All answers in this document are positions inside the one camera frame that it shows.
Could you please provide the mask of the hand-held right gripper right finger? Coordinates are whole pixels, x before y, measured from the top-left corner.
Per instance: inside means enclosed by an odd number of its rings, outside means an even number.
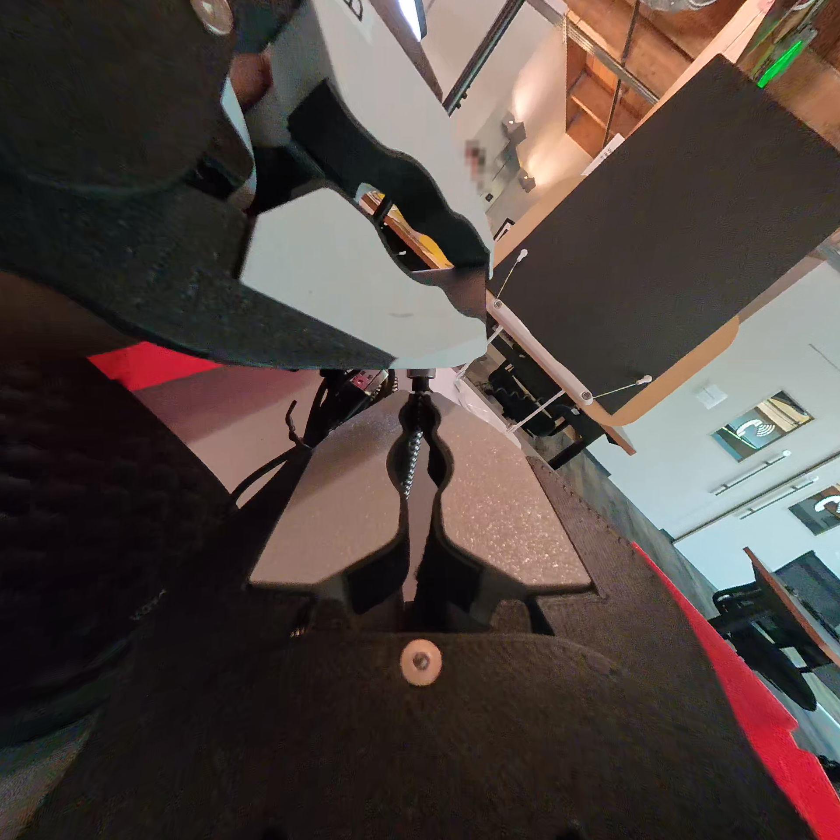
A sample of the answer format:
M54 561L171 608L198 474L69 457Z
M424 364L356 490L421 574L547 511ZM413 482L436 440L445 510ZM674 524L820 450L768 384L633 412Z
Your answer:
M423 395L420 415L436 486L420 603L494 611L588 592L592 578L522 449L435 392Z

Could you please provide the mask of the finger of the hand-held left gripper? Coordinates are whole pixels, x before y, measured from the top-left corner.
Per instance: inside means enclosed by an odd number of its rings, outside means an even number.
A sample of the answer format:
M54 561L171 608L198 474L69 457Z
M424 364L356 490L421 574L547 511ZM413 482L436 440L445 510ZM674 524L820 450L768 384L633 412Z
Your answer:
M370 2L301 2L268 53L272 86L246 115L255 148L296 144L349 197L383 193L453 266L492 268L453 125Z
M330 186L257 216L239 278L398 368L466 364L487 346L485 270L408 271L371 218Z

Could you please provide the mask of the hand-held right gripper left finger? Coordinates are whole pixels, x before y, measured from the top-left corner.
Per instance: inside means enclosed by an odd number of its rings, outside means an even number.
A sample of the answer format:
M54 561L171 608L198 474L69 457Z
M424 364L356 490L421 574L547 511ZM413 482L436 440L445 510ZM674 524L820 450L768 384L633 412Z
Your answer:
M407 503L396 474L408 394L391 394L315 449L249 576L257 588L364 614L403 586Z

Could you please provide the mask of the red plastic bin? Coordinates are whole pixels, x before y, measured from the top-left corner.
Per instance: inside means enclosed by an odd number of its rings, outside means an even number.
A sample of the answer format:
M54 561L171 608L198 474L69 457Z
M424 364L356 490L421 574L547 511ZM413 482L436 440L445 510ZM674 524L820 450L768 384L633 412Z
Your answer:
M219 363L148 342L95 354L87 360L111 381L120 383L130 392L177 382L222 367Z
M682 610L717 675L731 710L752 749L814 837L839 838L839 800L818 758L800 749L797 723L698 610L636 544Z

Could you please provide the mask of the person's left hand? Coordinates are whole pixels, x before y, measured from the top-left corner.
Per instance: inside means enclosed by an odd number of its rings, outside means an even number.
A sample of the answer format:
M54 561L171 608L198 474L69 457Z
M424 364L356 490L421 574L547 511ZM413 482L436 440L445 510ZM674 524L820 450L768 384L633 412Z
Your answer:
M228 75L239 107L247 112L266 95L272 85L268 52L234 55Z

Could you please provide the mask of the black office chair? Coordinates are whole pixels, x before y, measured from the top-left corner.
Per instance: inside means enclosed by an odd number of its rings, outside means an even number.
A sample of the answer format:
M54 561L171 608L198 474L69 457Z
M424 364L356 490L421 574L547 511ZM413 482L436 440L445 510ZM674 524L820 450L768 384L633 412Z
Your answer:
M514 424L524 421L520 430L533 438L557 434L580 413L567 395L550 403L560 387L538 365L526 360L501 364L489 374L487 386L502 415Z
M789 638L759 586L743 584L716 591L711 600L717 615L709 624L734 646L738 656L799 707L815 711L812 688L801 669L778 646Z

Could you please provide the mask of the white panel stand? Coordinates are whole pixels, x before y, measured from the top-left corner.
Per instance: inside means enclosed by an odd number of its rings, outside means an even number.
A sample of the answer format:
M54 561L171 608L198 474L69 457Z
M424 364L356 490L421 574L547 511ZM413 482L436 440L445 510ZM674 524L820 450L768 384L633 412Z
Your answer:
M606 392L594 394L592 390L583 384L583 382L573 374L565 365L555 359L551 352L549 352L540 341L538 341L520 320L520 318L510 310L508 304L502 300L503 291L513 273L519 267L525 258L528 256L528 250L521 246L513 246L511 241L504 243L502 241L496 243L495 250L495 266L499 266L510 253L514 253L513 262L509 267L504 279L500 282L498 292L494 293L490 290L486 294L486 311L488 316L492 317L497 327L491 334L486 344L491 342L500 333L507 333L512 340L517 342L526 353L535 361L540 369L559 387L558 394L552 396L544 405L556 402L561 396L568 396L572 403L582 410L590 419L592 419L603 430L615 445L621 448L629 455L634 455L636 450L632 446L629 438L625 435L618 421L612 420L611 415L604 412L596 401L598 396L609 396L619 392L627 391L631 388L646 386L653 382L654 377L651 374L644 374L638 377L635 381L627 382L612 388Z

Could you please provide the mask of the black wood-framed panel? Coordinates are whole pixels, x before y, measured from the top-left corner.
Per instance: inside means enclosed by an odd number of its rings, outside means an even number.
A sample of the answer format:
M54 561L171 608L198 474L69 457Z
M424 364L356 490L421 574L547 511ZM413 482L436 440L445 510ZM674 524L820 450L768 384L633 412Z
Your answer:
M838 228L838 148L722 56L562 199L490 294L601 402L603 427L664 400L619 392L732 342L748 305Z

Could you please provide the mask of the green lit sign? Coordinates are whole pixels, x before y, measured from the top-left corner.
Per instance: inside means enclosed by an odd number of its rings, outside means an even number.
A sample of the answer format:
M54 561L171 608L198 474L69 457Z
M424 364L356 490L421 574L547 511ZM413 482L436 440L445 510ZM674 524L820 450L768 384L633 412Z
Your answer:
M784 74L795 62L805 48L803 38L791 42L782 52L772 58L770 63L757 75L755 83L758 88L765 88L774 78Z

